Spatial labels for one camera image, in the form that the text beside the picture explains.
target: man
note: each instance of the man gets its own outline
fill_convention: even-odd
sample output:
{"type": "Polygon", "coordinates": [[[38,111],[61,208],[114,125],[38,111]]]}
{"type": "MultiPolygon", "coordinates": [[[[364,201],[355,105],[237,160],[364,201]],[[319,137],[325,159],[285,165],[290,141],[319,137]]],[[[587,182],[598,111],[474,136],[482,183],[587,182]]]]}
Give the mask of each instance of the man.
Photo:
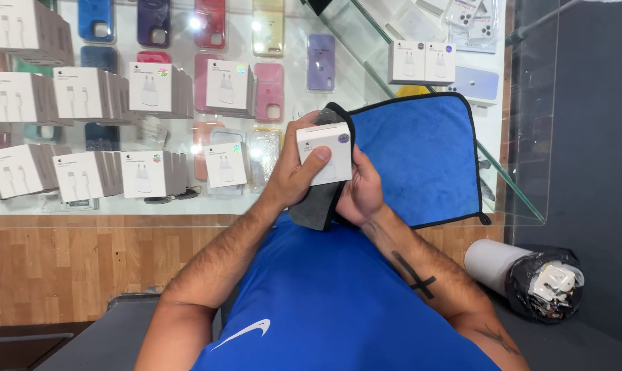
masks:
{"type": "Polygon", "coordinates": [[[319,147],[299,163],[296,130],[316,114],[289,123],[261,197],[164,290],[135,370],[528,370],[487,296],[383,202],[357,146],[337,212],[361,231],[279,217],[331,157],[319,147]]]}

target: gray floor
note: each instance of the gray floor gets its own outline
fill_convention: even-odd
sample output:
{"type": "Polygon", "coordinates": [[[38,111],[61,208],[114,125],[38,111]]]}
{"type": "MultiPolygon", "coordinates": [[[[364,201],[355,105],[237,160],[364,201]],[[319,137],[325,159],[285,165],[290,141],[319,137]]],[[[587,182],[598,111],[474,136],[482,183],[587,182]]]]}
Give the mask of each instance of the gray floor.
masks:
{"type": "Polygon", "coordinates": [[[622,341],[622,3],[561,16],[557,50],[547,223],[515,228],[514,243],[573,249],[586,276],[575,319],[622,341]]]}

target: glass display case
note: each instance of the glass display case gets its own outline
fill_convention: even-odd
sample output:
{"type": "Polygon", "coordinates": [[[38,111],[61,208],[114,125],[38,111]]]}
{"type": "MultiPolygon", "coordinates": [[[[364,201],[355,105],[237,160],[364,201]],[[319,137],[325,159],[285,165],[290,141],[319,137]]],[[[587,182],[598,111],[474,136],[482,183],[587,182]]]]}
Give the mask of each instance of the glass display case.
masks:
{"type": "MultiPolygon", "coordinates": [[[[386,56],[383,58],[383,53],[392,36],[384,27],[387,20],[382,17],[377,19],[377,7],[383,6],[379,1],[333,0],[320,15],[316,15],[299,0],[283,1],[283,7],[275,6],[274,10],[262,1],[258,2],[258,7],[254,7],[250,0],[227,0],[226,29],[224,39],[219,44],[223,48],[220,49],[204,47],[200,42],[200,24],[205,19],[200,15],[194,0],[162,1],[160,4],[168,6],[170,23],[166,29],[157,30],[160,34],[151,33],[149,40],[162,38],[166,42],[142,42],[137,16],[142,1],[146,2],[114,1],[111,27],[94,30],[105,34],[108,30],[113,32],[114,37],[109,43],[89,42],[79,37],[78,20],[88,17],[79,16],[77,1],[48,1],[46,5],[59,12],[71,25],[76,66],[82,63],[83,46],[113,48],[117,54],[117,73],[125,77],[129,63],[137,61],[140,52],[152,52],[152,55],[170,58],[172,64],[193,77],[198,66],[195,62],[198,54],[249,63],[252,68],[256,63],[279,64],[283,71],[284,92],[280,119],[264,122],[199,111],[194,120],[147,117],[145,121],[148,127],[161,125],[166,129],[164,139],[160,141],[143,140],[143,132],[140,131],[143,128],[121,126],[118,127],[115,139],[90,143],[85,137],[85,122],[76,122],[74,127],[63,127],[52,143],[70,146],[74,152],[92,149],[165,149],[185,153],[188,155],[187,169],[191,179],[189,186],[200,190],[200,194],[192,199],[169,198],[158,205],[145,203],[143,199],[115,195],[72,206],[58,200],[57,192],[24,195],[0,201],[0,227],[229,225],[259,197],[259,188],[246,185],[240,194],[212,194],[208,191],[206,182],[198,180],[195,174],[194,155],[200,150],[194,139],[198,123],[221,123],[224,127],[249,133],[271,130],[282,133],[290,120],[322,109],[328,102],[336,102],[347,110],[353,110],[396,97],[403,88],[386,83],[386,56]],[[259,27],[255,20],[268,11],[279,12],[284,27],[281,35],[275,35],[280,41],[264,49],[254,44],[258,43],[260,37],[255,36],[259,27]],[[335,85],[331,91],[314,92],[307,89],[306,51],[308,36],[312,34],[327,34],[336,38],[335,85]]],[[[510,0],[506,4],[503,0],[499,1],[505,20],[501,36],[544,15],[525,14],[522,6],[524,1],[510,0]]],[[[481,135],[476,123],[480,182],[481,187],[485,188],[484,211],[489,214],[492,223],[497,225],[535,225],[546,221],[557,25],[548,24],[540,31],[536,30],[525,40],[509,47],[504,46],[504,37],[500,38],[495,55],[502,76],[500,107],[490,110],[490,113],[494,112],[494,118],[490,117],[488,121],[495,125],[490,125],[483,131],[485,134],[481,135]],[[535,50],[540,41],[544,54],[538,57],[535,50]],[[553,54],[547,53],[547,50],[553,50],[553,54]]],[[[482,63],[479,55],[465,58],[472,58],[472,65],[482,63]]],[[[14,71],[30,68],[16,59],[11,59],[9,65],[14,71]]],[[[31,71],[52,73],[43,67],[31,71]]],[[[440,89],[428,87],[428,91],[440,89]]],[[[12,124],[11,145],[40,143],[28,136],[24,124],[12,124]]],[[[466,224],[480,225],[480,221],[474,218],[467,220],[466,224]]]]}

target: forearm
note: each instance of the forearm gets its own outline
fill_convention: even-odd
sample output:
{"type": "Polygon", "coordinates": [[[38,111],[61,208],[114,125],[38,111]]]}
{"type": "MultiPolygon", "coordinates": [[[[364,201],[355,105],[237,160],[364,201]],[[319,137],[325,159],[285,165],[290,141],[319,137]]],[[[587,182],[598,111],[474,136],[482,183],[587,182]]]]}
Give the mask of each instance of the forearm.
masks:
{"type": "Polygon", "coordinates": [[[221,306],[241,280],[280,212],[279,205],[261,197],[192,257],[167,285],[162,299],[215,309],[221,306]]]}
{"type": "Polygon", "coordinates": [[[387,205],[362,229],[405,282],[444,318],[493,310],[462,268],[412,231],[387,205]]]}

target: nike logo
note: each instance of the nike logo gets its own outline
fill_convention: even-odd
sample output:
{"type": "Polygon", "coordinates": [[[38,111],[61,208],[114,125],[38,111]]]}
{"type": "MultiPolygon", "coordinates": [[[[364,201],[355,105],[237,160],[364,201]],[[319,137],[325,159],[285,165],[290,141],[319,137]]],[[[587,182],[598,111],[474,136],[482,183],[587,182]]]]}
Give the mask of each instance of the nike logo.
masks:
{"type": "Polygon", "coordinates": [[[269,328],[269,319],[263,319],[261,321],[256,322],[253,325],[249,325],[247,327],[244,327],[242,330],[238,331],[238,333],[236,333],[235,335],[229,337],[228,339],[222,341],[222,343],[220,345],[217,345],[216,347],[212,348],[210,351],[212,352],[213,350],[221,347],[222,345],[224,345],[225,342],[229,341],[229,340],[233,340],[236,337],[240,336],[240,335],[244,335],[246,333],[248,333],[251,330],[255,330],[255,329],[261,329],[263,330],[263,334],[261,336],[263,336],[266,332],[267,329],[269,328]]]}

